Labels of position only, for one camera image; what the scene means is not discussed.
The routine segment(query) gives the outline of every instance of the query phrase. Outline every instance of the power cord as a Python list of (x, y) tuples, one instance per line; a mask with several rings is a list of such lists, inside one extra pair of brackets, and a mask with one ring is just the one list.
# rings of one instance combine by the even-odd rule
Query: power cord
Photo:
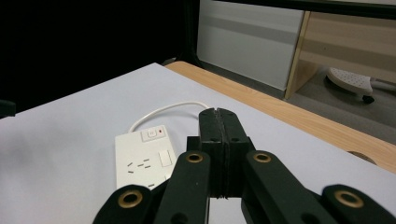
[(167, 106), (161, 107), (159, 109), (156, 109), (156, 110), (148, 113), (145, 117), (139, 119), (137, 122), (134, 123), (134, 125), (131, 126), (131, 128), (128, 131), (128, 133), (132, 133), (137, 126), (139, 126), (142, 122), (144, 122), (147, 119), (149, 119), (151, 116), (153, 116), (155, 114), (158, 114), (158, 113), (160, 113), (160, 112), (162, 112), (162, 111), (164, 111), (166, 109), (170, 109), (170, 108), (173, 108), (173, 107), (176, 107), (176, 106), (180, 106), (180, 105), (200, 105), (201, 107), (203, 107), (205, 109), (210, 108), (208, 105), (206, 105), (204, 103), (201, 103), (201, 102), (198, 102), (198, 101), (184, 101), (184, 102), (176, 103), (176, 104), (173, 104), (173, 105), (167, 105)]

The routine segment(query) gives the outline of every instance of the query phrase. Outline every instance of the white tabletop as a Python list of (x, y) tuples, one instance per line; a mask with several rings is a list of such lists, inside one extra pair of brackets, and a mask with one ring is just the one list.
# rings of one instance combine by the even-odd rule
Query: white tabletop
[[(276, 154), (306, 188), (349, 185), (396, 215), (395, 174), (154, 63), (0, 119), (1, 223), (92, 223), (116, 190), (115, 136), (181, 101), (233, 111), (255, 147)], [(164, 124), (179, 155), (198, 135), (201, 110), (175, 107), (138, 130)], [(244, 222), (239, 199), (211, 200), (209, 223)]]

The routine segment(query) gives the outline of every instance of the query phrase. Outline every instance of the black wall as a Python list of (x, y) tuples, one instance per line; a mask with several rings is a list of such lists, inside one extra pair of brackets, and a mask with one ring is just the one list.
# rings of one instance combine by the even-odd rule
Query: black wall
[(185, 37), (180, 0), (6, 0), (0, 10), (0, 99), (17, 112), (176, 57)]

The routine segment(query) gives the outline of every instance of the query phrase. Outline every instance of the power switch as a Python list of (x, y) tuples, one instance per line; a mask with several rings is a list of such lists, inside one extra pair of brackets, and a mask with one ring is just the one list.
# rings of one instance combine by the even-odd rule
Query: power switch
[(168, 150), (160, 151), (159, 155), (160, 155), (161, 163), (163, 164), (163, 166), (172, 165), (172, 161), (171, 161), (171, 158), (169, 157)]
[(163, 126), (158, 126), (155, 128), (149, 128), (141, 131), (143, 142), (151, 141), (154, 139), (159, 139), (165, 137), (165, 129)]
[(148, 129), (148, 137), (155, 137), (157, 136), (157, 131), (155, 129)]

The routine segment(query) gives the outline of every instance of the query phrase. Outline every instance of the white power strip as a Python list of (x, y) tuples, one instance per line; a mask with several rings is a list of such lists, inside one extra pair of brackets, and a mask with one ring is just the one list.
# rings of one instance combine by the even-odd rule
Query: white power strip
[(117, 189), (131, 184), (154, 189), (171, 176), (176, 161), (163, 125), (116, 136)]

